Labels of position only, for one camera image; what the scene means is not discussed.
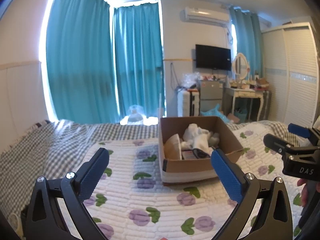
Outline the person's hand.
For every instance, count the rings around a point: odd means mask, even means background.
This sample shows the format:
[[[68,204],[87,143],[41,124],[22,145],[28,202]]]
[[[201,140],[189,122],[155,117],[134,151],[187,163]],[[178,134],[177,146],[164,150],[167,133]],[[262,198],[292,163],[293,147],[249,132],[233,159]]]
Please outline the person's hand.
[[[308,202],[308,181],[305,179],[299,179],[297,186],[304,186],[301,192],[301,204],[302,207],[306,206]]]

